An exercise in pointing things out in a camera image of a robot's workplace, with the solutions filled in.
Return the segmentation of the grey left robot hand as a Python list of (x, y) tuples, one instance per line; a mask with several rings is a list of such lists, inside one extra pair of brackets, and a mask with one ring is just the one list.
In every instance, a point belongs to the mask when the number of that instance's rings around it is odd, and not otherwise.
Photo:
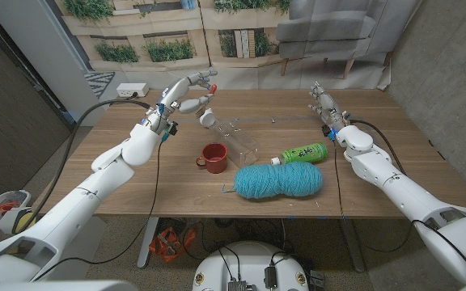
[[(209, 84), (209, 76), (217, 75), (215, 70), (207, 70), (190, 74), (166, 87), (158, 97), (155, 108), (149, 109), (146, 116), (141, 119), (140, 125), (147, 127), (151, 131), (160, 134), (168, 124), (168, 117), (178, 110), (182, 114), (203, 113), (205, 106), (214, 97), (216, 85)], [(182, 100), (191, 86), (201, 86), (208, 93), (197, 99)]]

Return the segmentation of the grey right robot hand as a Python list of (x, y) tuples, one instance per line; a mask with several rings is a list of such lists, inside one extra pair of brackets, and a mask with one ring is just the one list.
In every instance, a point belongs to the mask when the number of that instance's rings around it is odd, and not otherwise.
[(317, 81), (315, 81), (309, 95), (316, 101), (316, 105), (309, 104), (308, 107), (316, 112), (324, 124), (335, 134), (346, 126), (341, 109), (333, 97)]

